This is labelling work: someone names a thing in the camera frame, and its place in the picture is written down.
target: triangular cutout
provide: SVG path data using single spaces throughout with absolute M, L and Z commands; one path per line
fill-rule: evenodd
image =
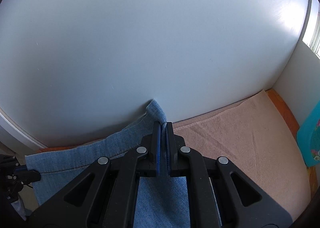
M 76 207 L 81 207 L 93 180 L 94 174 L 91 173 L 86 178 L 84 178 L 76 187 L 74 187 L 70 192 L 68 192 L 68 194 L 64 196 L 63 200 Z
M 250 206 L 262 199 L 262 196 L 249 184 L 247 184 L 237 173 L 232 173 L 231 178 L 235 184 L 243 206 Z

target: window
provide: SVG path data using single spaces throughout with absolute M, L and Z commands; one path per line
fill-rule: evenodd
M 306 31 L 303 36 L 303 42 L 310 49 L 318 54 L 320 47 L 320 6 L 318 0 L 311 0 L 310 16 Z

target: orange fabric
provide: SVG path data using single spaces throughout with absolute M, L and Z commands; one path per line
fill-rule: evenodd
M 284 100 L 281 98 L 281 96 L 274 90 L 270 89 L 266 91 L 268 94 L 269 99 L 272 101 L 272 103 L 276 106 L 277 110 L 283 117 L 285 123 L 287 123 L 292 135 L 295 139 L 297 139 L 297 132 L 299 129 L 299 124 L 297 120 L 295 119 L 294 115 L 292 114 L 289 107 L 286 105 Z M 311 198 L 315 195 L 317 188 L 318 188 L 318 179 L 316 174 L 316 168 L 314 166 L 307 167 L 307 172 L 309 176 L 309 183 L 310 183 L 310 190 L 311 190 Z
M 74 147 L 77 147 L 77 146 L 60 146 L 60 147 L 41 148 L 38 150 L 38 153 L 49 152 L 49 151 L 61 151 L 61 150 L 71 149 Z
M 297 132 L 300 126 L 297 120 L 295 119 L 294 115 L 292 114 L 291 110 L 284 102 L 284 100 L 281 98 L 281 96 L 274 89 L 267 90 L 266 93 L 268 94 L 269 99 L 276 106 L 277 110 L 283 117 L 285 123 L 287 123 L 293 137 L 296 140 Z

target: white panel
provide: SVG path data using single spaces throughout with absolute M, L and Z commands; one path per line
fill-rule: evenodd
M 320 100 L 320 59 L 301 40 L 273 88 L 286 102 L 299 125 Z
M 310 10 L 310 16 L 308 19 L 308 24 L 306 31 L 303 35 L 303 42 L 310 47 L 313 34 L 315 32 L 317 18 L 319 13 L 319 1 L 318 0 L 312 0 L 311 2 L 311 10 Z
M 156 99 L 184 120 L 270 88 L 308 0 L 3 0 L 0 107 L 48 146 L 103 137 Z

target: light blue denim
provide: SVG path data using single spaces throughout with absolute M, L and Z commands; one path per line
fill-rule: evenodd
M 146 110 L 143 117 L 104 140 L 74 149 L 26 156 L 28 169 L 41 173 L 41 181 L 32 183 L 38 203 L 43 204 L 99 157 L 116 158 L 137 147 L 143 136 L 152 133 L 153 122 L 159 121 L 162 125 L 160 176 L 140 178 L 134 227 L 190 227 L 186 179 L 167 175 L 166 116 L 155 100 Z

